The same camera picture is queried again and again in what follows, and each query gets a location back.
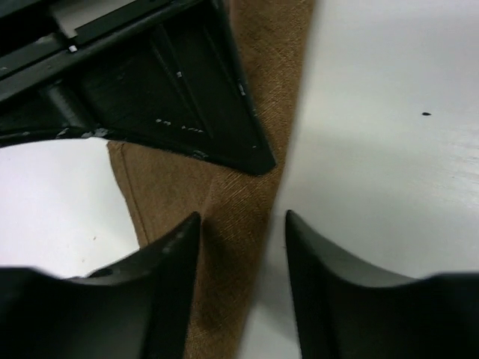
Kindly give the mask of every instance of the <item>white table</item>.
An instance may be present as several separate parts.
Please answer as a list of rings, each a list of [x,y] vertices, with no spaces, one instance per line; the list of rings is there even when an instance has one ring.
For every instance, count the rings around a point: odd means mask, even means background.
[[[319,3],[240,358],[299,358],[286,209],[401,274],[479,269],[478,19],[473,0]],[[1,264],[70,277],[138,247],[105,144],[0,150]]]

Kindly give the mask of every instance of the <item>black plastic object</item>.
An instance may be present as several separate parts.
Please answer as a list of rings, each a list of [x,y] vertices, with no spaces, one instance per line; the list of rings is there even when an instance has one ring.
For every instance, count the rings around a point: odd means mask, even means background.
[[[182,359],[201,219],[94,272],[0,269],[0,358]]]
[[[288,212],[303,359],[479,358],[479,275],[413,280],[354,257]]]
[[[0,0],[0,33],[0,146],[100,137],[275,166],[222,0]]]

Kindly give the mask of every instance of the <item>brown cloth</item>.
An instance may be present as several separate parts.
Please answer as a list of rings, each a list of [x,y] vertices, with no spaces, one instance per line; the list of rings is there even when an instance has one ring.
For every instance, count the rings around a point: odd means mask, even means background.
[[[185,358],[233,358],[284,168],[314,0],[237,0],[235,36],[257,112],[278,160],[263,177],[110,143],[112,167],[141,246],[188,214],[204,218]]]

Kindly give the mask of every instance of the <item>brown fabric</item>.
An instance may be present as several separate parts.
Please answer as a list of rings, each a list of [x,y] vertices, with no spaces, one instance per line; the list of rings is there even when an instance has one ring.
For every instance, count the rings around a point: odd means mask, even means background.
[[[237,350],[278,190],[314,0],[238,0],[232,22],[278,167],[263,177],[132,144],[110,143],[112,167],[141,245],[189,213],[204,235],[186,358]]]

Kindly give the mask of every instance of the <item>folded cloth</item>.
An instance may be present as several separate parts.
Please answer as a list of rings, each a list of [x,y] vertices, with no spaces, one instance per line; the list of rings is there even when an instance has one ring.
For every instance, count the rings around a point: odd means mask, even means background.
[[[278,167],[251,177],[134,144],[109,143],[138,241],[160,238],[188,214],[204,218],[185,358],[233,358],[284,169],[314,0],[236,0],[231,21],[257,113]]]

